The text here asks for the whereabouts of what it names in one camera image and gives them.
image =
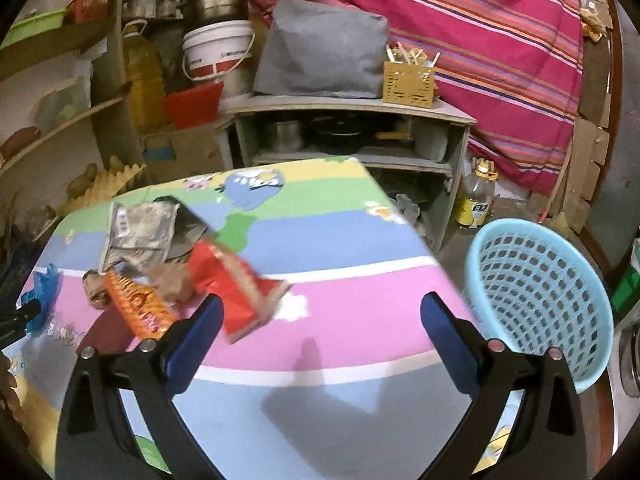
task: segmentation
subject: light blue basket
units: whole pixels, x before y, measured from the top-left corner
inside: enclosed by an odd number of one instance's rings
[[[529,354],[561,348],[578,393],[606,368],[609,298],[587,260],[555,232],[526,220],[490,222],[471,243],[465,279],[485,337]]]

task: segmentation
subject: blue gripper pad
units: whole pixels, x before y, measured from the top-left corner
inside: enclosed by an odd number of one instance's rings
[[[434,292],[422,298],[420,319],[456,389],[475,399],[480,392],[478,361],[453,325],[456,318]]]
[[[169,398],[186,391],[213,340],[220,332],[224,319],[222,300],[213,294],[207,296],[194,316],[197,316],[197,319],[194,320],[191,329],[164,363],[166,392]]]

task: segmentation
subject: yellow bottle label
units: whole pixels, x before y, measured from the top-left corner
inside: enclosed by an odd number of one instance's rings
[[[463,198],[458,204],[455,219],[460,225],[479,227],[486,220],[491,202],[476,202],[470,198]]]

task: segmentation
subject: pink striped fabric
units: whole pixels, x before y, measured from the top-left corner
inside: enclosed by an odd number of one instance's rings
[[[279,0],[252,0],[268,16]],[[442,55],[444,100],[478,119],[472,148],[549,193],[564,161],[582,74],[579,0],[314,0],[386,16],[391,35]]]

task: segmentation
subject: oil bottle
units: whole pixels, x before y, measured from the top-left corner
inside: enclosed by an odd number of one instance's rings
[[[127,103],[139,135],[159,130],[166,124],[161,99],[164,97],[162,63],[156,48],[142,36],[146,20],[133,20],[122,31],[122,49],[131,90]]]
[[[494,202],[496,178],[498,174],[490,171],[489,162],[480,160],[476,170],[464,179],[454,212],[461,230],[474,232],[484,224]]]

